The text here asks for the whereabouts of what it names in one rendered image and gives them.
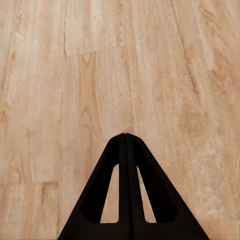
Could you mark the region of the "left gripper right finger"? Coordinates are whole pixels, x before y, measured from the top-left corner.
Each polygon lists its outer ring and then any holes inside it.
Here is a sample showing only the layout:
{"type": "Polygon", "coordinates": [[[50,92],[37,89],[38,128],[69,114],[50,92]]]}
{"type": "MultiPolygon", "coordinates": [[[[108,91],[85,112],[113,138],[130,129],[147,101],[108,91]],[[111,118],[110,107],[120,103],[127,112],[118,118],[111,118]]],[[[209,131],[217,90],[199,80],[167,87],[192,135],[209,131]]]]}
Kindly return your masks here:
{"type": "Polygon", "coordinates": [[[144,141],[125,140],[133,240],[210,240],[144,141]],[[157,223],[145,220],[137,167],[157,223]]]}

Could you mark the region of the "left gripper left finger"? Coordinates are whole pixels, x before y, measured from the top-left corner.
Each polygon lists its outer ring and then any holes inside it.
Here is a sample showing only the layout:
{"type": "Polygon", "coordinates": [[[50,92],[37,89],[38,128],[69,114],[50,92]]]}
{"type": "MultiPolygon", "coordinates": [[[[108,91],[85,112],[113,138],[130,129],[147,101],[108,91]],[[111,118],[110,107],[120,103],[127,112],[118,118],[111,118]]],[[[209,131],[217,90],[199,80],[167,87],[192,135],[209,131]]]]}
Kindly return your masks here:
{"type": "Polygon", "coordinates": [[[58,240],[133,240],[126,134],[111,138],[58,240]],[[100,223],[114,166],[119,164],[119,221],[100,223]]]}

